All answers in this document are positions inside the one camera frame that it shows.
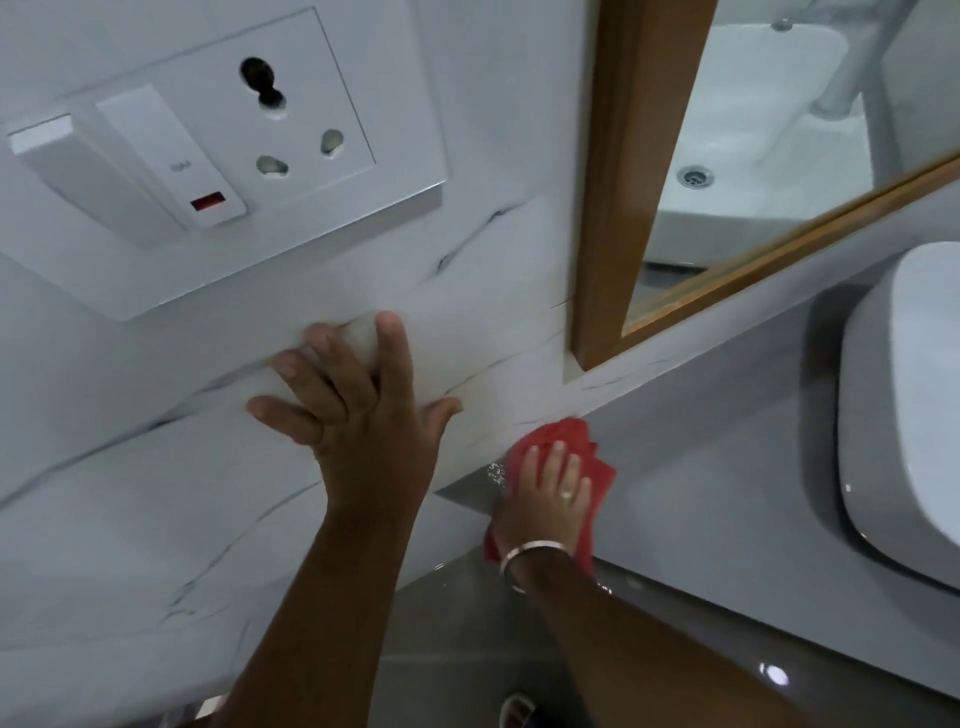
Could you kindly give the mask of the person's left hand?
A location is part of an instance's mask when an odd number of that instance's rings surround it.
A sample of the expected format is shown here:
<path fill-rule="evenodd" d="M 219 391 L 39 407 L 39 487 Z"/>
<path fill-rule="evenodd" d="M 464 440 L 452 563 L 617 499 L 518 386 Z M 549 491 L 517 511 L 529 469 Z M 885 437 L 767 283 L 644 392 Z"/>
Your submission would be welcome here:
<path fill-rule="evenodd" d="M 276 354 L 271 367 L 295 402 L 323 426 L 317 447 L 306 446 L 318 463 L 326 492 L 326 521 L 395 523 L 411 526 L 433 480 L 439 443 L 429 441 L 414 391 L 414 364 L 400 317 L 374 317 L 376 358 L 368 369 L 378 393 L 376 407 L 348 415 L 342 398 L 306 343 Z"/>

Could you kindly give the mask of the person's right hand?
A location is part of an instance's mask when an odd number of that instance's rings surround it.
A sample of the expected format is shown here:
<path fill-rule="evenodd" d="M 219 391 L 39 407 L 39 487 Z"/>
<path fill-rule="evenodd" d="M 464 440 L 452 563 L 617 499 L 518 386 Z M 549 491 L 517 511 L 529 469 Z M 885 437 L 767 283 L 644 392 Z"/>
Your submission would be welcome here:
<path fill-rule="evenodd" d="M 541 471 L 545 462 L 536 447 L 531 447 L 523 460 L 519 484 L 505 497 L 494 514 L 490 532 L 501 559 L 507 552 L 534 540 L 564 544 L 570 552 L 577 548 L 585 517 L 573 513 L 573 496 L 584 478 L 581 460 L 567 455 L 567 498 L 558 498 L 541 491 Z"/>

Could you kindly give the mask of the red cleaning cloth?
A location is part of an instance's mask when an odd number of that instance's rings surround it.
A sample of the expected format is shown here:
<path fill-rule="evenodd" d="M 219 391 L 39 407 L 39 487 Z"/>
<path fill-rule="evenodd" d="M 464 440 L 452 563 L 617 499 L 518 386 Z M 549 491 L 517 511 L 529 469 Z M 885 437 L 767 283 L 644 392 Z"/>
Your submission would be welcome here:
<path fill-rule="evenodd" d="M 591 481 L 585 521 L 573 552 L 578 566 L 591 576 L 594 573 L 594 523 L 618 472 L 598 456 L 598 444 L 592 440 L 590 428 L 582 418 L 564 418 L 546 423 L 525 435 L 508 450 L 502 467 L 501 483 L 494 486 L 491 513 L 496 514 L 499 505 L 520 484 L 522 463 L 527 452 L 533 447 L 537 448 L 539 462 L 544 463 L 546 455 L 556 442 L 565 444 L 567 455 L 577 455 L 580 458 L 581 475 Z"/>

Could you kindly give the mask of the person's right forearm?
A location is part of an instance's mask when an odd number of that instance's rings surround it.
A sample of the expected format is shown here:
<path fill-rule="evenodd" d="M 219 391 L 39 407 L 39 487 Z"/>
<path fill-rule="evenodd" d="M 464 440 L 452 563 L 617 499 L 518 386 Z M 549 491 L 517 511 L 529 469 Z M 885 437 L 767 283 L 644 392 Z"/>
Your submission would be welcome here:
<path fill-rule="evenodd" d="M 774 689 L 601 588 L 558 549 L 508 569 L 558 645 L 596 728 L 806 728 Z"/>

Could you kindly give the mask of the person's left forearm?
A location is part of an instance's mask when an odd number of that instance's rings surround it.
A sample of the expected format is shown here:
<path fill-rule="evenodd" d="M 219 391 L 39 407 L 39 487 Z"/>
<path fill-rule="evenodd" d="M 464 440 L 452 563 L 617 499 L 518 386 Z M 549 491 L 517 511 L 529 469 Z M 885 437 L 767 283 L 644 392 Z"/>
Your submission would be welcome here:
<path fill-rule="evenodd" d="M 367 728 L 416 515 L 326 514 L 211 728 Z"/>

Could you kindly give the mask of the silver bangle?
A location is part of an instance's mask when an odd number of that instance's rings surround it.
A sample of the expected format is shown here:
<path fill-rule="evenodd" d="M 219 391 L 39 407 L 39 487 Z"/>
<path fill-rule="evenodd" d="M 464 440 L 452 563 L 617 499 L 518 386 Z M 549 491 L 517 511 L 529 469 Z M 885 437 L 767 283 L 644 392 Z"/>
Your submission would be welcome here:
<path fill-rule="evenodd" d="M 520 582 L 511 574 L 513 564 L 525 556 L 534 552 L 558 552 L 568 559 L 573 558 L 572 552 L 561 542 L 556 540 L 530 540 L 508 551 L 499 561 L 499 576 L 504 580 L 510 589 L 517 594 L 525 595 L 526 591 L 522 588 Z"/>

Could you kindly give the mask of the white ceramic sink basin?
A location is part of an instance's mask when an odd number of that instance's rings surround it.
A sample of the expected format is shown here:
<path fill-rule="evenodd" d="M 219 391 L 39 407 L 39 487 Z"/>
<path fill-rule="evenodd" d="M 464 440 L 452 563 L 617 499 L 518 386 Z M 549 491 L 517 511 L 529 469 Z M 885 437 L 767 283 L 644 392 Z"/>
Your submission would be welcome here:
<path fill-rule="evenodd" d="M 857 532 L 960 592 L 960 241 L 909 250 L 850 314 L 837 446 Z"/>

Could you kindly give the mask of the wooden framed mirror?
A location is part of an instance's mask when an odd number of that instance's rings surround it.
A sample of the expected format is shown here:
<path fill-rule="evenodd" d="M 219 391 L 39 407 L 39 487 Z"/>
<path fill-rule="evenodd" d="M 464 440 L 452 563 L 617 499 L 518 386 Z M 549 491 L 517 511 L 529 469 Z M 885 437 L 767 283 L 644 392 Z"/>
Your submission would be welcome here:
<path fill-rule="evenodd" d="M 601 0 L 584 371 L 960 181 L 960 0 Z"/>

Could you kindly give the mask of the white switch and socket plate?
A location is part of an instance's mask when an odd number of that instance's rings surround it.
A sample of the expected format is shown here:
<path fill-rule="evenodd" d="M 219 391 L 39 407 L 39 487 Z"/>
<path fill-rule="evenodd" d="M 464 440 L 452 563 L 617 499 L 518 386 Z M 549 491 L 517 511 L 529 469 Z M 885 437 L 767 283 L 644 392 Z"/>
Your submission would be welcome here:
<path fill-rule="evenodd" d="M 449 175 L 411 0 L 0 0 L 0 263 L 107 319 Z"/>

